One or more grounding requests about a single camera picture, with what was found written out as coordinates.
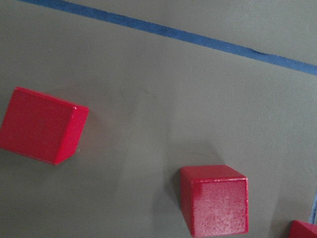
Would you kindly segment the blue tape line crosswise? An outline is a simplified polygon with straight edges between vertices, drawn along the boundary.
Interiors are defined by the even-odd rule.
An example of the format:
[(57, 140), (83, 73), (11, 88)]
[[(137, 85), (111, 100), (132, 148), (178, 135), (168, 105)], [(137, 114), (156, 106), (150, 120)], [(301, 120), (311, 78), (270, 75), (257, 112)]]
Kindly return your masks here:
[(252, 60), (257, 60), (287, 69), (307, 73), (310, 75), (317, 74), (317, 66), (295, 59), (285, 58), (278, 55), (266, 54), (258, 52), (254, 49), (241, 45), (221, 41), (207, 36), (187, 32), (184, 30), (163, 26), (153, 22), (140, 20), (137, 18), (124, 16), (112, 12), (107, 12), (101, 9), (84, 6), (68, 2), (65, 0), (26, 0), (26, 3), (46, 7), (54, 10), (59, 10), (71, 14), (80, 15), (83, 17), (128, 27), (131, 29), (179, 40), (186, 43), (210, 48), (213, 50), (222, 51), (225, 53), (245, 57)]

